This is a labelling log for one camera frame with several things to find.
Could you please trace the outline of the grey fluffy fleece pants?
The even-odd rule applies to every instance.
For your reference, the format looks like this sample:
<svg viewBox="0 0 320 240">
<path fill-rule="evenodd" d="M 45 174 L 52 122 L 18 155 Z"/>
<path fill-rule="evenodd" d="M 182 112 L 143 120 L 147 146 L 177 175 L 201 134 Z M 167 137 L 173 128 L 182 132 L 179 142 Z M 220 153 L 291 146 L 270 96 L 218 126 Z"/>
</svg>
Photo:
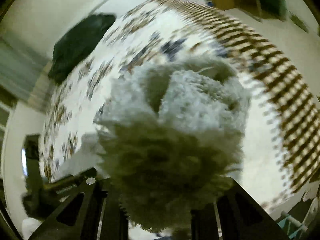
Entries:
<svg viewBox="0 0 320 240">
<path fill-rule="evenodd" d="M 82 136 L 57 177 L 95 167 L 131 222 L 151 232 L 187 228 L 191 210 L 231 187 L 250 100 L 227 59 L 147 62 L 112 81 L 96 131 Z"/>
</svg>

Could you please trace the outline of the floral plush bed blanket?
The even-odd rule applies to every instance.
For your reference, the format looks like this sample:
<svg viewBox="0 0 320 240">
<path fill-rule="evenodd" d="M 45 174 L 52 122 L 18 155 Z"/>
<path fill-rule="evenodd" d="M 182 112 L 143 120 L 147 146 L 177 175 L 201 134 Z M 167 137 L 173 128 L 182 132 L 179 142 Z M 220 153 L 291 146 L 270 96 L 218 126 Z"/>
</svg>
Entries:
<svg viewBox="0 0 320 240">
<path fill-rule="evenodd" d="M 233 181 L 267 211 L 319 170 L 319 115 L 282 51 L 219 9 L 149 0 L 54 48 L 48 182 L 95 167 L 143 229 L 187 228 Z"/>
</svg>

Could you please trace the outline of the green striped curtain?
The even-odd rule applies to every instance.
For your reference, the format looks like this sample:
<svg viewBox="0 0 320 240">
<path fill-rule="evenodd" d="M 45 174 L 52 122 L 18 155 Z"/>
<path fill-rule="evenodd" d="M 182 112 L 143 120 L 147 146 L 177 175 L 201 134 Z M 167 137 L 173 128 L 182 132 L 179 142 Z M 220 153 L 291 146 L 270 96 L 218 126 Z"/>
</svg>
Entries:
<svg viewBox="0 0 320 240">
<path fill-rule="evenodd" d="M 39 112 L 46 112 L 54 90 L 47 62 L 1 38 L 1 87 Z"/>
</svg>

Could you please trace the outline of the dark green pillow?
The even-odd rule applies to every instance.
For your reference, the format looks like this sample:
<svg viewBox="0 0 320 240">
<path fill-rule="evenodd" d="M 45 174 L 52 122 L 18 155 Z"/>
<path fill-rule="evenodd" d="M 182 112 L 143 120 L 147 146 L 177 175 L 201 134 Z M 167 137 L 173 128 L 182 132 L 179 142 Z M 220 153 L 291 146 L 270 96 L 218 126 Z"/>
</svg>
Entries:
<svg viewBox="0 0 320 240">
<path fill-rule="evenodd" d="M 57 85 L 63 83 L 74 67 L 95 49 L 115 20 L 113 14 L 93 14 L 69 29 L 54 45 L 48 77 Z"/>
</svg>

